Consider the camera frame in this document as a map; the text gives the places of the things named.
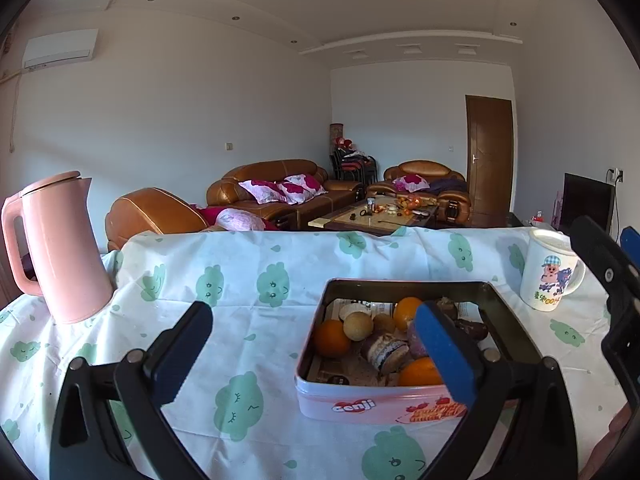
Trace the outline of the orange fruit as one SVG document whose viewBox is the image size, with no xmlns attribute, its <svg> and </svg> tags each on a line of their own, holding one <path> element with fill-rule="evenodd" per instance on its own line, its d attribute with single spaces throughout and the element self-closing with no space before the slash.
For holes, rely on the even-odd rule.
<svg viewBox="0 0 640 480">
<path fill-rule="evenodd" d="M 352 341 L 345 335 L 340 320 L 326 320 L 312 334 L 312 342 L 319 356 L 339 359 L 350 350 Z"/>
<path fill-rule="evenodd" d="M 398 375 L 399 387 L 439 386 L 444 381 L 434 361 L 428 356 L 416 359 L 407 364 Z"/>
<path fill-rule="evenodd" d="M 395 304 L 393 319 L 396 328 L 405 333 L 408 330 L 409 323 L 414 320 L 416 310 L 422 306 L 423 301 L 416 297 L 405 297 Z"/>
</svg>

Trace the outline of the small yellow-brown fruit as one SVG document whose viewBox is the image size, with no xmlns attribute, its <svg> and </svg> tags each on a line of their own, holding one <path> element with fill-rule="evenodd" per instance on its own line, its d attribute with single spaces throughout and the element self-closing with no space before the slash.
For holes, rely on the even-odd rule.
<svg viewBox="0 0 640 480">
<path fill-rule="evenodd" d="M 373 332 L 373 321 L 364 312 L 352 312 L 343 323 L 345 336 L 352 341 L 363 341 Z"/>
</svg>

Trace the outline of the dark purple passion fruit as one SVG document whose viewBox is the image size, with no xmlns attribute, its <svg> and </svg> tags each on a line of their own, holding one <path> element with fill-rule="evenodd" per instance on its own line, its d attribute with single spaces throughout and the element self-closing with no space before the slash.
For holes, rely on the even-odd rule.
<svg viewBox="0 0 640 480">
<path fill-rule="evenodd" d="M 442 314 L 448 316 L 450 320 L 455 321 L 459 316 L 458 305 L 447 297 L 442 297 L 436 301 L 436 306 L 439 308 Z"/>
</svg>

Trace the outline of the small brown round fruit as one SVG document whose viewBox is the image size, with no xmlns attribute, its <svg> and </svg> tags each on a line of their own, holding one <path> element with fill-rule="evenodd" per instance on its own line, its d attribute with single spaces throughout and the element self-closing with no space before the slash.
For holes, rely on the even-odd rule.
<svg viewBox="0 0 640 480">
<path fill-rule="evenodd" d="M 373 331 L 375 333 L 393 334 L 396 330 L 396 323 L 392 316 L 379 313 L 373 318 Z"/>
</svg>

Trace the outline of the white cartoon mug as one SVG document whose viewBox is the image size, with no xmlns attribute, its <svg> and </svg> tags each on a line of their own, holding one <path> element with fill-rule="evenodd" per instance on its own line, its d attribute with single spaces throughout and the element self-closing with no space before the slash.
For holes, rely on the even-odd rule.
<svg viewBox="0 0 640 480">
<path fill-rule="evenodd" d="M 582 284 L 586 265 L 561 232 L 532 229 L 520 297 L 534 310 L 551 312 Z"/>
</svg>

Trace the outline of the dark red date fruit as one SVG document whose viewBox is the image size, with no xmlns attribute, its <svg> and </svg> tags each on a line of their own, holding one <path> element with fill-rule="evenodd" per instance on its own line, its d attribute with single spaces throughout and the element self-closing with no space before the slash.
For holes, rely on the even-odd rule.
<svg viewBox="0 0 640 480">
<path fill-rule="evenodd" d="M 488 327 L 483 322 L 457 318 L 454 325 L 476 342 L 484 340 L 489 335 Z"/>
</svg>

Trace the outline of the light purple passion fruit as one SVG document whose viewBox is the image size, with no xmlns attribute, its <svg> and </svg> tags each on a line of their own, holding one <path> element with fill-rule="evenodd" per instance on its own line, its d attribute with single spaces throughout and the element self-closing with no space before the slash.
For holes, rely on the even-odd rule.
<svg viewBox="0 0 640 480">
<path fill-rule="evenodd" d="M 407 325 L 407 340 L 409 352 L 413 359 L 417 360 L 428 357 L 428 352 L 416 330 L 416 323 L 413 321 L 410 321 Z"/>
</svg>

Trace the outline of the pink electric kettle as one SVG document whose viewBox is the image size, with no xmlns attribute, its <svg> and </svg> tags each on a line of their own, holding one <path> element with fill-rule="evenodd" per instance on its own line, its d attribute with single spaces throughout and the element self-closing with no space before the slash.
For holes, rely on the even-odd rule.
<svg viewBox="0 0 640 480">
<path fill-rule="evenodd" d="M 67 171 L 26 186 L 2 206 L 14 281 L 25 294 L 43 297 L 61 324 L 91 318 L 113 295 L 88 214 L 90 184 Z"/>
</svg>

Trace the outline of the pink Genji tin box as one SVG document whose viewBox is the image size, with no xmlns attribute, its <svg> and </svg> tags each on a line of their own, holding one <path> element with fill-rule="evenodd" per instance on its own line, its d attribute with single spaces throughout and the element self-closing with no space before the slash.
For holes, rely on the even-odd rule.
<svg viewBox="0 0 640 480">
<path fill-rule="evenodd" d="M 300 411 L 329 422 L 391 425 L 460 417 L 411 322 L 440 307 L 477 347 L 508 361 L 541 355 L 495 287 L 485 282 L 332 280 L 326 284 L 295 385 Z"/>
</svg>

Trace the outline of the brown wooden door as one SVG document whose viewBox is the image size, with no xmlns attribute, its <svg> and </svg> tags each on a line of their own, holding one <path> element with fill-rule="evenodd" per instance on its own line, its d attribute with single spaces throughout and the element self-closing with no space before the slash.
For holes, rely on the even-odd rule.
<svg viewBox="0 0 640 480">
<path fill-rule="evenodd" d="M 502 226 L 510 211 L 514 127 L 512 102 L 466 96 L 468 171 L 474 226 Z"/>
</svg>

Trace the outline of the small yogurt cup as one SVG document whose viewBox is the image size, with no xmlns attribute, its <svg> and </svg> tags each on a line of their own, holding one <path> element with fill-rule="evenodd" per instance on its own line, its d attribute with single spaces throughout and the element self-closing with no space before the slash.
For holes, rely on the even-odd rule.
<svg viewBox="0 0 640 480">
<path fill-rule="evenodd" d="M 351 304 L 344 304 L 341 307 L 340 312 L 338 312 L 338 317 L 341 321 L 345 321 L 349 315 L 354 313 L 363 313 L 367 316 L 371 315 L 371 308 L 366 306 L 365 304 L 360 304 L 359 302 L 352 302 Z"/>
</svg>

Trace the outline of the brown leather long sofa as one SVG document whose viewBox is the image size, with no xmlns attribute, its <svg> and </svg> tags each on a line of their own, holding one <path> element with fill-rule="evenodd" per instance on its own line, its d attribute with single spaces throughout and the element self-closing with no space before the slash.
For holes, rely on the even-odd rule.
<svg viewBox="0 0 640 480">
<path fill-rule="evenodd" d="M 363 194 L 361 183 L 332 180 L 311 160 L 283 159 L 228 171 L 208 188 L 206 200 L 209 206 L 246 210 L 279 228 L 299 231 Z"/>
</svg>

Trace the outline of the pink floral pillow left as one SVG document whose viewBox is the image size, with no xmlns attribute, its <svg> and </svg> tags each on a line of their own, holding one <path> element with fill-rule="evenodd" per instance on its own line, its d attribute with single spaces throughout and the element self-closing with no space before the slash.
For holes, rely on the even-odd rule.
<svg viewBox="0 0 640 480">
<path fill-rule="evenodd" d="M 259 205 L 288 202 L 279 185 L 274 182 L 250 179 L 240 182 L 239 186 L 250 193 Z"/>
</svg>

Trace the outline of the stacked dark chairs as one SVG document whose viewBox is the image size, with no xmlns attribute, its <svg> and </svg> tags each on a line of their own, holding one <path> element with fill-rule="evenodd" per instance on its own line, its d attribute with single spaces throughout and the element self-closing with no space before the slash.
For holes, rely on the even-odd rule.
<svg viewBox="0 0 640 480">
<path fill-rule="evenodd" d="M 344 150 L 344 148 L 334 148 L 330 159 L 336 180 L 360 182 L 363 185 L 369 185 L 378 180 L 378 164 L 369 155 Z"/>
</svg>

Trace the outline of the pink floral pillow right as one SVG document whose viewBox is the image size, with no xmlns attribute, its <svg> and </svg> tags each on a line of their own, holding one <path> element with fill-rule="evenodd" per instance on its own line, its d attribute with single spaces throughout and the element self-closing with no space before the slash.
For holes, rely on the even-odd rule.
<svg viewBox="0 0 640 480">
<path fill-rule="evenodd" d="M 311 174 L 294 174 L 277 183 L 290 206 L 303 205 L 328 191 Z"/>
</svg>

